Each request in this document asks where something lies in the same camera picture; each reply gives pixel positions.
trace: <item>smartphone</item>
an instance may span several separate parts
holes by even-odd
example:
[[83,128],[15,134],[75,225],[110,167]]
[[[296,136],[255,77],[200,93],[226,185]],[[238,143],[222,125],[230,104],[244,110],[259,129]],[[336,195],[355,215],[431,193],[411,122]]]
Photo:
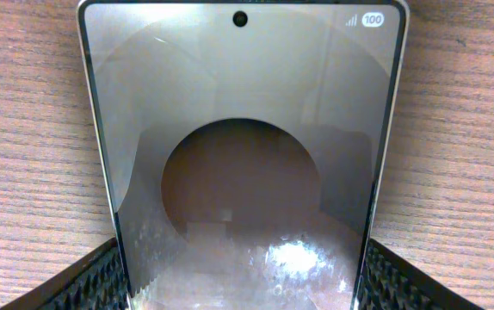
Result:
[[132,307],[356,307],[406,3],[87,0],[77,16]]

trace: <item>phone bezel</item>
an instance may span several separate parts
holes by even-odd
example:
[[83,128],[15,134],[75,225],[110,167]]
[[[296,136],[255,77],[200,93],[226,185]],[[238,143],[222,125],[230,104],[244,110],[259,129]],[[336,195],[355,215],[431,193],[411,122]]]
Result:
[[[358,269],[356,271],[355,291],[353,293],[353,299],[351,301],[350,308],[352,309],[355,304],[356,297],[358,295],[361,267],[364,262],[365,252],[367,248],[367,242],[371,233],[371,227],[374,221],[374,215],[376,210],[376,204],[379,196],[380,182],[383,174],[383,168],[385,164],[386,148],[388,147],[388,139],[391,131],[392,114],[394,105],[396,102],[396,95],[398,92],[398,82],[400,77],[400,71],[402,67],[402,60],[404,58],[406,34],[410,21],[410,8],[405,0],[82,0],[77,6],[77,28],[81,45],[81,52],[83,55],[83,65],[86,72],[87,86],[90,96],[90,107],[92,108],[92,115],[94,119],[94,125],[96,128],[96,139],[98,142],[98,150],[100,152],[100,160],[102,162],[102,172],[104,182],[106,185],[106,191],[108,196],[108,203],[111,213],[111,218],[115,233],[117,235],[117,243],[119,245],[119,253],[121,262],[123,264],[123,270],[125,276],[128,278],[127,260],[125,257],[124,248],[122,245],[122,237],[120,234],[119,216],[114,212],[112,200],[111,200],[111,176],[107,172],[105,165],[105,159],[103,150],[105,149],[104,136],[102,131],[102,119],[100,117],[99,104],[96,94],[96,82],[94,79],[94,70],[92,66],[92,59],[90,57],[90,49],[88,42],[88,35],[86,33],[86,24],[84,20],[84,12],[86,8],[91,4],[100,3],[241,3],[241,4],[298,4],[298,5],[310,5],[310,4],[329,4],[329,5],[392,5],[397,8],[400,14],[400,25],[398,27],[398,34],[396,39],[396,46],[394,51],[394,60],[392,63],[391,79],[389,83],[389,90],[386,99],[386,109],[383,119],[383,128],[381,129],[381,137],[379,143],[379,150],[377,152],[377,160],[374,167],[374,179],[372,181],[372,189],[369,200],[369,206],[367,209],[366,225],[362,236],[361,252],[358,258]],[[128,291],[131,291],[130,283],[128,283]]]

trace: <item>battery icon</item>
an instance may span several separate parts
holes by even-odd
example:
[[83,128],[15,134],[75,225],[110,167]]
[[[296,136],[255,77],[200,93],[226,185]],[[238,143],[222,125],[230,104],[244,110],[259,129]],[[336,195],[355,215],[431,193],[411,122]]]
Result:
[[364,27],[377,28],[385,22],[385,16],[380,12],[367,12],[361,18],[361,24]]

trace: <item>wooden table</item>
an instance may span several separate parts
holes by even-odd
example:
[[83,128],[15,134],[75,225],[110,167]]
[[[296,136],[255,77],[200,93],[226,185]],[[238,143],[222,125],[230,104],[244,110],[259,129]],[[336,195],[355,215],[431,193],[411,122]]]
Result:
[[[0,0],[0,306],[114,235],[77,0]],[[494,308],[494,1],[411,1],[373,236]]]

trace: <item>signal strength bars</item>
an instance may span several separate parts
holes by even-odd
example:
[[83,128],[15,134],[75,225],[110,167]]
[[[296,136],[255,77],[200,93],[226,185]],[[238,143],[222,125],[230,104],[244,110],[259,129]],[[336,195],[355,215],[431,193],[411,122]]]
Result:
[[350,18],[350,20],[347,22],[347,27],[355,27],[357,22],[358,22],[358,15],[356,14],[352,16],[352,18]]

